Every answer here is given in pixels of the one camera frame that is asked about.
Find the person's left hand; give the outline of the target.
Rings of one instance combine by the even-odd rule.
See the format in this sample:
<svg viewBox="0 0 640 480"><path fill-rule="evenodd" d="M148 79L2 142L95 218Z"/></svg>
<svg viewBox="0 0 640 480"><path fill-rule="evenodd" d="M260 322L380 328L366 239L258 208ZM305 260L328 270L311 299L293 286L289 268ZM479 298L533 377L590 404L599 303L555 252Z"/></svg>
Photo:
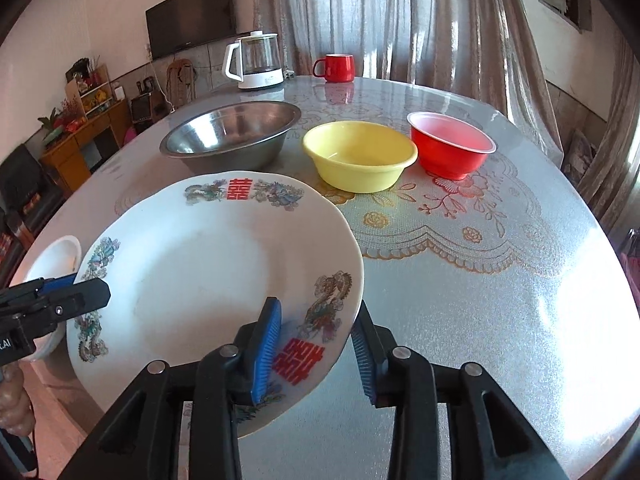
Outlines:
<svg viewBox="0 0 640 480"><path fill-rule="evenodd" d="M2 367L0 426L17 437L28 437L35 428L32 402L24 387L24 374L17 363Z"/></svg>

